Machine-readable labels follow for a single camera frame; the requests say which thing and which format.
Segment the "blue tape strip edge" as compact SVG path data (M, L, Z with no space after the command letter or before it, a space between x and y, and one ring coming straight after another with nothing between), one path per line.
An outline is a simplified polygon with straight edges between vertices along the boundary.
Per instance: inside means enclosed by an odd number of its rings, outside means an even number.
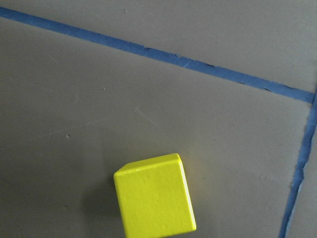
M295 166L290 193L285 207L282 219L279 238L285 238L292 222L293 214L296 208L297 199L301 191L302 183L305 179L305 167L309 161L314 135L317 127L317 94L313 94L312 106L310 108L305 133L300 147L297 163Z

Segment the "blue tape strip diagonal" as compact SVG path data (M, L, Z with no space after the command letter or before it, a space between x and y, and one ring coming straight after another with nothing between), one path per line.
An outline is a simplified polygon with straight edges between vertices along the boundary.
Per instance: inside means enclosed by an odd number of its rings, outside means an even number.
M52 32L67 35L87 42L107 46L116 50L132 53L138 56L146 57L153 60L158 60L164 63L179 66L185 69L201 72L203 74L219 77L225 80L240 83L246 86L266 90L268 92L286 96L295 100L303 101L312 104L315 98L315 93L305 90L292 88L287 85L269 81L256 76L244 74L220 66L214 66L199 60L181 57L176 54L165 52L162 50L148 48L140 44L114 38L97 32L85 30L79 27L74 27L61 22L49 20L42 17L26 14L20 11L15 11L9 8L1 7L0 16L9 20L49 30Z

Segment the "yellow wooden block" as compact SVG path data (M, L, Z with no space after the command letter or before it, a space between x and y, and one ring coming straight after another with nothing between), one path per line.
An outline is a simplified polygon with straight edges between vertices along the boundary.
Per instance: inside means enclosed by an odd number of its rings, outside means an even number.
M113 179L127 238L164 238L197 229L177 153L128 163Z

